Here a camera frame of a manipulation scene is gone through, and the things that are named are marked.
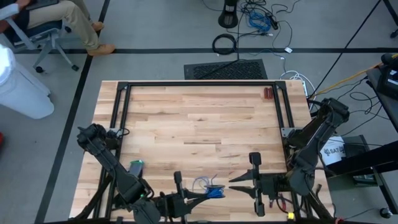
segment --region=white cable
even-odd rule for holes
[[[283,76],[285,76],[288,73],[294,73],[294,76],[289,78],[290,80],[301,80],[305,83],[308,82],[310,84],[310,86],[312,87],[312,90],[315,92],[315,87],[312,84],[312,82],[305,75],[300,74],[298,71],[290,70],[290,71],[284,72],[283,74],[280,75],[279,79],[281,80],[283,78]],[[315,92],[314,95],[315,95],[315,97],[313,98],[313,100],[316,100],[317,93]]]

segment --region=person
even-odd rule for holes
[[[65,19],[68,26],[76,33],[91,56],[110,54],[114,51],[113,44],[100,44],[97,31],[104,28],[102,22],[93,22],[83,0],[60,0],[58,4],[27,11],[25,8],[32,0],[0,0],[0,8],[12,3],[19,6],[19,14],[13,17],[22,30],[37,27],[50,21]],[[0,33],[13,32],[6,21],[0,21]]]

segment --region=brown shoe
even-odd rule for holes
[[[100,55],[107,55],[114,51],[113,44],[101,44],[97,49],[94,50],[87,50],[87,54],[90,56],[100,56]]]
[[[101,29],[104,29],[104,24],[102,22],[94,22],[91,25],[94,29],[95,32],[100,31]]]

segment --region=white trash can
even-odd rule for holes
[[[49,94],[44,84],[15,61],[11,49],[0,45],[0,105],[40,119],[54,111]]]

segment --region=wooden table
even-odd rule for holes
[[[105,81],[99,91],[94,123],[109,127],[116,81]],[[287,81],[287,92],[296,127],[310,121],[307,102],[300,81]],[[124,96],[121,97],[122,111]],[[282,95],[281,107],[284,112]],[[126,119],[130,134],[124,137],[121,163],[128,169],[130,162],[145,162],[144,178],[159,195],[160,191],[175,192],[173,173],[182,172],[183,186],[192,190],[195,178],[213,177],[214,184],[226,187],[225,198],[207,200],[195,207],[189,221],[286,221],[276,204],[269,208],[263,196],[266,215],[254,213],[254,200],[247,194],[228,189],[230,185],[252,186],[250,181],[229,183],[251,169],[249,152],[260,152],[262,172],[286,172],[274,100],[264,99],[264,86],[137,86],[131,90]],[[86,153],[81,165],[70,216],[79,214],[96,192],[101,165]],[[316,171],[315,187],[322,184],[320,200],[333,213],[325,173]],[[198,184],[195,192],[202,192]],[[103,197],[101,214],[104,214]],[[284,197],[291,198],[286,192]],[[122,216],[133,220],[132,213],[118,210],[112,219]]]

